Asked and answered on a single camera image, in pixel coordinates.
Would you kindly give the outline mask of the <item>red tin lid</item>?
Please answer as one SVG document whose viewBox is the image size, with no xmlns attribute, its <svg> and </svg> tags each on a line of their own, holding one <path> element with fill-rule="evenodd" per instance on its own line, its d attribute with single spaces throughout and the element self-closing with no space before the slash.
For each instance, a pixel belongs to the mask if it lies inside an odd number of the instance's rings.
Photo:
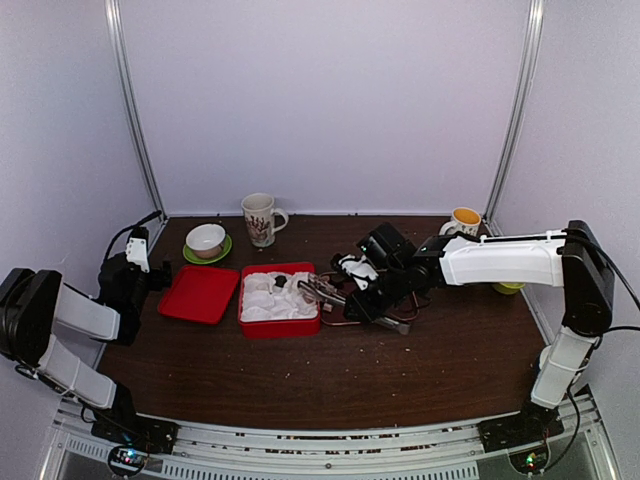
<svg viewBox="0 0 640 480">
<path fill-rule="evenodd" d="M 160 315 L 205 325 L 217 325 L 239 283 L 235 270 L 184 266 L 158 304 Z"/>
</svg>

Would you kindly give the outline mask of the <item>metal serving tongs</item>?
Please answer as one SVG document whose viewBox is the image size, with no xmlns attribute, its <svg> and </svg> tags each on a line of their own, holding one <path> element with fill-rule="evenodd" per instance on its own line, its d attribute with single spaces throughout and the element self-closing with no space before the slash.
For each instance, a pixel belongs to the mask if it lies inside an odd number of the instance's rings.
<svg viewBox="0 0 640 480">
<path fill-rule="evenodd" d="M 349 295 L 340 293 L 315 274 L 310 274 L 307 280 L 299 280 L 297 287 L 308 302 L 315 301 L 322 310 L 327 306 L 330 306 L 330 310 L 334 307 L 341 308 L 346 325 L 375 324 L 401 335 L 407 335 L 410 332 L 411 326 L 408 321 L 394 319 L 387 315 L 372 317 L 363 307 L 357 306 L 356 301 L 351 300 Z"/>
</svg>

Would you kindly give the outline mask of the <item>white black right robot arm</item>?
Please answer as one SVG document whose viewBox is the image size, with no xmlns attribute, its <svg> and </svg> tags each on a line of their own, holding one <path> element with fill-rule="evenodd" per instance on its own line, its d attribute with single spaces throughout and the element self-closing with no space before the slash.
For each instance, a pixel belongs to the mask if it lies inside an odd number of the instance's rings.
<svg viewBox="0 0 640 480">
<path fill-rule="evenodd" d="M 382 320 L 392 306 L 433 288 L 524 283 L 563 289 L 561 327 L 540 355 L 529 398 L 518 413 L 478 426 L 486 450 L 542 440 L 612 324 L 613 265 L 588 225 L 574 220 L 563 230 L 511 237 L 456 232 L 415 246 L 383 223 L 358 247 L 360 256 L 335 255 L 332 266 L 357 285 L 347 296 L 345 316 L 364 323 Z"/>
</svg>

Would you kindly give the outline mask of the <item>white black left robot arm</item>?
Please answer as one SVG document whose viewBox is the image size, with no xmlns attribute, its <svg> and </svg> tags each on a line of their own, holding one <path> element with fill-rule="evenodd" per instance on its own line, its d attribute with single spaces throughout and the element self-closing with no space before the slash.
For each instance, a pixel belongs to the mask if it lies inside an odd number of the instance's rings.
<svg viewBox="0 0 640 480">
<path fill-rule="evenodd" d="M 151 268 L 117 254 L 103 262 L 98 281 L 100 292 L 92 298 L 56 270 L 13 269 L 1 284 L 1 354 L 18 373 L 91 411 L 93 436 L 169 453 L 177 425 L 139 414 L 128 387 L 89 366 L 56 333 L 66 328 L 97 342 L 132 345 L 148 295 L 172 284 L 171 265 Z"/>
</svg>

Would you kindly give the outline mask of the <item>green saucer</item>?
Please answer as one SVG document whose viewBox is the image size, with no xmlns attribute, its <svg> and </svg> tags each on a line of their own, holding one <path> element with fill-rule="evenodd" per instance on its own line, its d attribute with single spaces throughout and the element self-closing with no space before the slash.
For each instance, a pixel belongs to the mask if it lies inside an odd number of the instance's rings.
<svg viewBox="0 0 640 480">
<path fill-rule="evenodd" d="M 182 255 L 184 259 L 195 265 L 209 265 L 213 263 L 217 263 L 224 259 L 231 251 L 233 246 L 233 242 L 230 235 L 226 235 L 224 242 L 222 244 L 222 250 L 220 253 L 212 258 L 203 259 L 198 257 L 187 245 L 184 245 L 182 248 Z"/>
</svg>

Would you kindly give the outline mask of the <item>white ceramic bowl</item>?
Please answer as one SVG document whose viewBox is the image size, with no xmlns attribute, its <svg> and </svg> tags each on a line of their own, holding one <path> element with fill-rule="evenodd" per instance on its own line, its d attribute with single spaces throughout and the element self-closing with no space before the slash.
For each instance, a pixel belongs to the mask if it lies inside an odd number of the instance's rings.
<svg viewBox="0 0 640 480">
<path fill-rule="evenodd" d="M 192 229 L 186 236 L 186 245 L 199 259 L 218 256 L 226 238 L 226 230 L 219 224 L 202 224 Z"/>
</svg>

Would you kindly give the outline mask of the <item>flower pattern mug yellow inside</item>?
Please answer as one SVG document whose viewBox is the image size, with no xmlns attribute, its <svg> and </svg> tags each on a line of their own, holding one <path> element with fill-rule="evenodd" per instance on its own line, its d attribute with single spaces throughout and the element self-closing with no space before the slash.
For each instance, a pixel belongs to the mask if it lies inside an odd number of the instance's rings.
<svg viewBox="0 0 640 480">
<path fill-rule="evenodd" d="M 439 230 L 440 235 L 453 235 L 457 232 L 476 236 L 482 223 L 482 216 L 473 209 L 467 207 L 455 208 L 450 220 L 444 223 Z"/>
</svg>

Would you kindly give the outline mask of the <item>dark red lacquer tray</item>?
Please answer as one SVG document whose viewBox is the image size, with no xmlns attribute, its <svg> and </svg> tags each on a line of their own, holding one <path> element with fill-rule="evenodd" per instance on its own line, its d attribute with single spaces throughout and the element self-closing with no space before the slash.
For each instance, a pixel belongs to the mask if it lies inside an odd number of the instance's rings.
<svg viewBox="0 0 640 480">
<path fill-rule="evenodd" d="M 351 293 L 354 289 L 357 288 L 353 280 L 348 279 L 347 277 L 344 277 L 338 273 L 323 272 L 319 275 L 319 278 L 335 288 L 340 294 L 346 295 L 347 293 Z M 401 306 L 394 307 L 388 314 L 388 316 L 394 321 L 410 324 L 418 317 L 420 309 L 421 306 L 418 305 L 416 296 L 412 294 L 409 297 L 408 308 L 403 308 Z M 358 320 L 346 320 L 343 317 L 342 311 L 334 310 L 334 308 L 332 312 L 323 311 L 321 322 L 324 326 L 327 327 L 347 327 L 361 325 L 361 322 Z"/>
</svg>

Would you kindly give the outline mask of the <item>white paper liners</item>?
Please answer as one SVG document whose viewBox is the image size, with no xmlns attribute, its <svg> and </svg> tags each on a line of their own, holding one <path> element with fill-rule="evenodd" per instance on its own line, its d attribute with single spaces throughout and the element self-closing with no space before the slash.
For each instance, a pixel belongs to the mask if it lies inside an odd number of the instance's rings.
<svg viewBox="0 0 640 480">
<path fill-rule="evenodd" d="M 282 291 L 274 293 L 275 277 L 285 275 Z M 243 280 L 240 321 L 256 323 L 295 319 L 313 319 L 318 314 L 315 301 L 308 302 L 298 290 L 297 282 L 307 280 L 308 272 L 287 274 L 284 272 L 252 273 Z"/>
</svg>

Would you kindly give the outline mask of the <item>lime green plastic bowl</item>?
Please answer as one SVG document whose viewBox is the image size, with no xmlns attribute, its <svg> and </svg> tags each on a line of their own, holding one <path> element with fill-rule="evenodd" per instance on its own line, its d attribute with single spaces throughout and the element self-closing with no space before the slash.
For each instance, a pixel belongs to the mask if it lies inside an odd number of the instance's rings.
<svg viewBox="0 0 640 480">
<path fill-rule="evenodd" d="M 525 287 L 524 283 L 494 283 L 492 288 L 502 295 L 515 295 Z"/>
</svg>

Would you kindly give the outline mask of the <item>tall coral pattern mug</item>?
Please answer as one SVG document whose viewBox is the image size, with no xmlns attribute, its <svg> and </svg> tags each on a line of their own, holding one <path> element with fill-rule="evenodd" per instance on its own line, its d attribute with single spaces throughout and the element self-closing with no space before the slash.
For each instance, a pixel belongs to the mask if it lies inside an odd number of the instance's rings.
<svg viewBox="0 0 640 480">
<path fill-rule="evenodd" d="M 289 223 L 289 214 L 275 206 L 275 198 L 266 193 L 247 195 L 241 202 L 247 232 L 257 248 L 274 244 L 277 232 Z"/>
</svg>

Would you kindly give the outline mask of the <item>red tin box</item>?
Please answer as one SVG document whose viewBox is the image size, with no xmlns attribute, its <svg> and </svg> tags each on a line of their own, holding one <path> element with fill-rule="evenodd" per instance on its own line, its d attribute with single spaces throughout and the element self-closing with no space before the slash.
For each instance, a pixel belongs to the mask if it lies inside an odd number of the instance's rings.
<svg viewBox="0 0 640 480">
<path fill-rule="evenodd" d="M 256 323 L 243 323 L 240 321 L 242 284 L 244 278 L 252 273 L 284 272 L 294 274 L 296 272 L 315 273 L 315 267 L 310 262 L 293 262 L 284 264 L 265 264 L 245 267 L 241 273 L 240 296 L 238 306 L 238 323 L 245 337 L 251 339 L 271 339 L 285 337 L 300 337 L 314 335 L 320 330 L 320 308 L 313 319 L 295 319 L 284 321 L 267 321 Z"/>
</svg>

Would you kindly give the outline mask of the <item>aluminium front rail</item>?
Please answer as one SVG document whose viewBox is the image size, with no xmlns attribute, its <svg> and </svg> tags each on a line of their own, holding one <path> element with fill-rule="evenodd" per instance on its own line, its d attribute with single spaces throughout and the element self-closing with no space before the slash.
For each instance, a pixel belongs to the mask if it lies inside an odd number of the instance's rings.
<svg viewBox="0 0 640 480">
<path fill-rule="evenodd" d="M 539 442 L 487 449 L 474 420 L 369 430 L 268 430 L 181 421 L 170 454 L 137 479 L 525 479 L 541 453 L 545 479 L 618 479 L 595 400 L 575 394 L 559 431 Z"/>
</svg>

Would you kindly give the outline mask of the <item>aluminium right corner post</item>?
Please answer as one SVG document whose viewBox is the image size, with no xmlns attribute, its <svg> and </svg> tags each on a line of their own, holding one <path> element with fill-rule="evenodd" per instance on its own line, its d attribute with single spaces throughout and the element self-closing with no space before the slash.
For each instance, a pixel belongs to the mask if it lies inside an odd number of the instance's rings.
<svg viewBox="0 0 640 480">
<path fill-rule="evenodd" d="M 524 123 L 526 104 L 534 82 L 543 36 L 545 4 L 546 2 L 543 0 L 531 0 L 529 2 L 528 19 L 511 113 L 497 171 L 484 212 L 485 223 L 490 228 L 496 223 L 499 203 L 507 184 L 509 171 L 515 158 L 519 136 Z"/>
</svg>

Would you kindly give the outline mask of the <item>aluminium corner post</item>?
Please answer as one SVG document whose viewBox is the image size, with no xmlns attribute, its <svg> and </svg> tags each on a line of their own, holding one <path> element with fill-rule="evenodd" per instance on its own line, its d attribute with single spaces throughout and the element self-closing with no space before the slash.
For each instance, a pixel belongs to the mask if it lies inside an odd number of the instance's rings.
<svg viewBox="0 0 640 480">
<path fill-rule="evenodd" d="M 124 27 L 122 23 L 121 2 L 117 0 L 106 0 L 104 2 L 104 7 L 107 29 L 112 44 L 124 101 L 126 122 L 133 142 L 135 157 L 140 167 L 143 183 L 150 197 L 153 209 L 160 212 L 159 218 L 161 221 L 166 221 L 167 214 L 149 157 L 148 147 L 136 101 L 134 83 L 127 54 Z"/>
<path fill-rule="evenodd" d="M 526 104 L 534 82 L 543 36 L 545 4 L 546 2 L 543 0 L 531 0 L 529 2 L 528 19 L 511 113 L 497 171 L 484 212 L 485 223 L 490 228 L 496 223 L 499 203 L 507 184 L 509 171 L 515 158 L 519 136 L 524 123 Z"/>
</svg>

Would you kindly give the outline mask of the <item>aluminium left corner post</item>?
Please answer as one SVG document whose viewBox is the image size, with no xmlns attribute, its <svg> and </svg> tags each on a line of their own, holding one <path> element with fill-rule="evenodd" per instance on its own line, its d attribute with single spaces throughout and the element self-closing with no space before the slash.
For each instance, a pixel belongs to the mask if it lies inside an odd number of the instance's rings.
<svg viewBox="0 0 640 480">
<path fill-rule="evenodd" d="M 121 2 L 117 0 L 106 0 L 104 2 L 104 7 L 107 29 L 112 44 L 124 101 L 126 122 L 133 142 L 135 157 L 140 167 L 143 183 L 150 197 L 153 209 L 160 212 L 159 218 L 161 221 L 166 221 L 167 214 L 149 157 L 148 147 L 136 101 L 134 83 L 127 54 L 124 27 L 122 23 Z"/>
</svg>

